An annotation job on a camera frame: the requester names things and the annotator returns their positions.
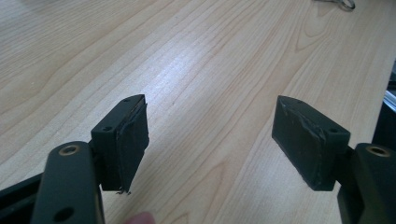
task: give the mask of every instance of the wood grain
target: wood grain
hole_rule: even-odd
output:
[[[340,223],[271,138],[276,97],[304,100],[370,142],[396,56],[396,3],[9,0],[0,5],[0,189],[50,150],[90,140],[144,93],[150,145],[107,223]]]

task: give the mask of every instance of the light wood surface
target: light wood surface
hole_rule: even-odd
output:
[[[144,93],[150,144],[107,223],[340,223],[271,138],[276,97],[299,98],[370,142],[396,56],[396,2],[353,12],[310,0],[0,4],[0,189]]]

